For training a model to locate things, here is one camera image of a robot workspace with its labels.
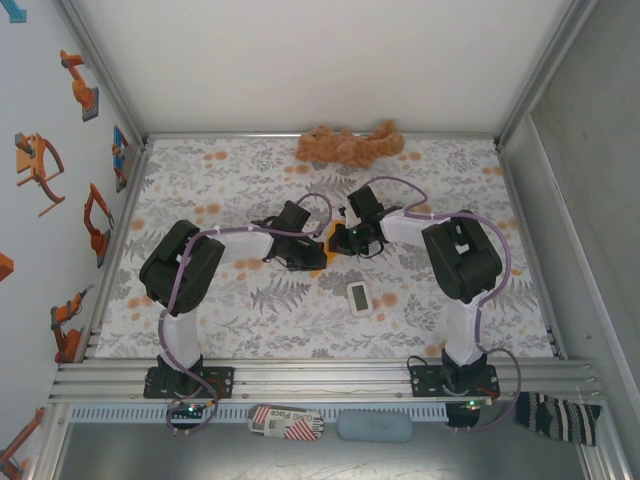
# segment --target purple cable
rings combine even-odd
[[[171,290],[171,296],[169,297],[169,303],[167,305],[167,308],[164,309],[160,313],[160,319],[158,321],[158,337],[160,339],[160,345],[162,346],[162,350],[167,355],[167,358],[171,361],[171,363],[173,363],[174,366],[176,366],[178,368],[178,370],[183,372],[188,377],[196,380],[200,385],[202,385],[203,388],[205,388],[209,393],[211,393],[211,397],[213,399],[213,412],[211,413],[211,415],[209,415],[204,421],[202,421],[201,423],[199,423],[195,427],[193,427],[193,428],[191,428],[189,430],[184,430],[185,435],[189,435],[190,432],[195,433],[198,430],[200,430],[201,428],[204,428],[206,425],[208,425],[213,420],[213,418],[216,416],[216,414],[218,413],[218,401],[219,401],[218,394],[216,393],[215,389],[213,388],[213,386],[211,384],[206,382],[204,379],[202,379],[201,377],[199,377],[195,373],[189,371],[188,368],[186,368],[184,365],[182,365],[180,362],[178,362],[178,360],[175,358],[175,356],[169,350],[169,347],[167,346],[166,338],[164,336],[164,321],[165,321],[165,318],[168,315],[168,313],[171,310],[173,310],[173,307],[176,304],[176,299],[178,298],[178,290],[180,289],[180,283],[182,282],[182,277],[184,275],[184,269],[185,269],[186,264],[187,264],[187,259],[189,258],[189,255],[191,254],[191,250],[193,249],[193,245],[195,244],[195,242],[199,238],[202,238],[205,235],[220,235],[220,234],[223,234],[223,233],[237,233],[237,232],[246,232],[246,231],[263,232],[263,233],[277,233],[279,235],[284,235],[284,236],[287,236],[287,237],[308,237],[308,236],[312,236],[312,235],[319,235],[327,227],[327,225],[331,222],[331,215],[332,215],[332,212],[333,212],[333,207],[331,205],[331,201],[329,200],[329,198],[327,196],[321,194],[321,193],[307,193],[302,198],[300,198],[300,200],[298,200],[297,204],[299,204],[305,198],[308,198],[308,197],[311,197],[311,196],[318,197],[318,198],[321,198],[322,200],[324,200],[326,202],[326,204],[327,204],[328,209],[329,209],[329,212],[327,214],[327,219],[325,221],[321,222],[315,228],[315,230],[313,230],[311,232],[286,232],[286,231],[281,231],[281,230],[275,230],[275,229],[272,229],[272,228],[263,228],[263,227],[253,226],[253,225],[250,225],[250,226],[247,226],[247,227],[215,228],[215,229],[212,229],[212,230],[204,230],[204,231],[196,233],[193,237],[191,237],[191,239],[187,243],[187,246],[185,247],[184,252],[182,253],[182,258],[180,259],[180,264],[178,265],[178,272],[176,273],[176,278],[175,278],[175,280],[173,282],[173,288]],[[167,411],[167,415],[165,416],[165,421],[167,423],[167,426],[174,431],[174,434],[177,433],[178,430],[175,427],[175,425],[173,425],[171,423],[171,415],[176,410],[178,410],[179,408],[180,408],[180,404],[178,404],[176,407],[168,410]]]
[[[417,191],[418,193],[420,193],[422,195],[422,200],[420,200],[419,202],[413,203],[411,205],[409,205],[408,207],[404,208],[404,214],[405,216],[409,217],[409,218],[415,218],[418,220],[446,220],[448,218],[468,218],[471,220],[476,220],[480,223],[483,223],[484,225],[486,225],[487,227],[489,227],[500,239],[500,243],[502,244],[502,247],[504,248],[504,255],[505,255],[505,273],[504,276],[502,277],[502,281],[500,282],[500,284],[491,292],[489,293],[486,297],[483,297],[480,302],[478,303],[478,310],[476,312],[476,320],[475,320],[475,330],[474,330],[474,335],[475,335],[475,341],[476,341],[476,345],[478,346],[478,349],[482,352],[485,353],[487,355],[491,355],[492,353],[495,352],[503,352],[506,353],[509,357],[511,357],[511,360],[513,360],[513,364],[516,368],[516,374],[518,376],[518,380],[517,380],[517,384],[516,384],[516,392],[515,395],[513,397],[513,400],[511,401],[511,403],[509,404],[509,406],[507,407],[506,411],[500,415],[498,418],[496,418],[495,420],[493,420],[492,422],[487,423],[486,425],[481,425],[480,427],[474,427],[469,429],[469,432],[481,432],[484,430],[487,430],[493,426],[498,425],[499,423],[503,422],[507,416],[511,413],[511,411],[515,408],[516,406],[516,402],[518,401],[518,397],[520,396],[520,392],[522,391],[522,370],[520,368],[520,363],[518,362],[518,359],[516,358],[516,356],[510,352],[509,350],[507,350],[506,348],[503,347],[496,347],[496,348],[492,348],[490,350],[487,350],[486,348],[484,348],[482,346],[482,344],[480,343],[480,319],[482,317],[482,309],[483,306],[489,301],[494,299],[496,296],[498,296],[500,294],[500,292],[502,292],[502,290],[504,290],[504,288],[507,286],[507,282],[509,281],[509,277],[511,276],[511,249],[509,248],[509,243],[507,242],[507,238],[504,236],[504,234],[502,233],[502,231],[496,226],[494,225],[492,222],[490,222],[489,220],[487,220],[484,217],[481,217],[479,215],[474,215],[473,213],[467,213],[467,212],[454,212],[454,213],[443,213],[443,214],[419,214],[419,213],[412,213],[409,210],[417,207],[419,205],[422,205],[424,203],[427,202],[427,200],[429,199],[429,197],[427,196],[427,194],[417,185],[414,185],[413,183],[407,181],[407,180],[403,180],[402,178],[396,178],[396,177],[391,177],[391,176],[380,176],[380,177],[375,177],[372,178],[371,180],[369,180],[368,182],[366,182],[364,186],[367,186],[373,182],[376,182],[378,180],[393,180],[396,182],[400,182],[403,183],[409,187],[411,187],[412,189],[414,189],[415,191]]]

